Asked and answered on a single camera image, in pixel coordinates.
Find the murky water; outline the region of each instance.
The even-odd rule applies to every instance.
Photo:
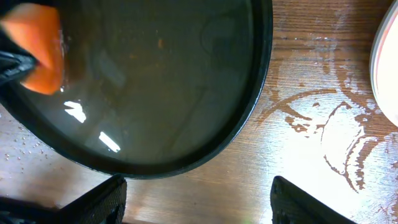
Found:
[[[251,62],[247,1],[58,1],[67,85],[25,94],[88,150],[135,164],[204,145],[237,107]]]

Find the wet wooden surface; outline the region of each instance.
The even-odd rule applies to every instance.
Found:
[[[129,223],[270,223],[283,175],[358,223],[398,223],[398,128],[377,107],[369,54],[391,0],[275,0],[264,91],[215,159],[129,180]],[[62,207],[108,176],[74,164],[0,108],[0,195]]]

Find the orange sponge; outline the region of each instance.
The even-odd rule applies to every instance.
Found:
[[[58,91],[64,69],[58,11],[49,6],[20,4],[8,12],[0,26],[11,40],[39,61],[21,84],[46,95]]]

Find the wood grain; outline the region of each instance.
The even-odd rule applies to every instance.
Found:
[[[391,2],[275,0],[269,74],[241,134],[189,173],[129,180],[125,221],[270,223],[272,179],[283,175],[358,223],[398,223],[398,128],[369,79]],[[0,113],[0,195],[62,207],[107,179],[35,146]]]

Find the black rim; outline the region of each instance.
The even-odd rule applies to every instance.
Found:
[[[48,122],[44,121],[23,95],[18,84],[7,83],[0,88],[0,102],[27,129],[62,156],[90,169],[107,174],[122,174],[133,179],[171,177],[195,169],[219,154],[240,132],[252,113],[266,80],[272,48],[272,1],[252,0],[253,61],[248,85],[239,107],[226,126],[206,145],[186,157],[167,164],[132,165],[81,150]]]

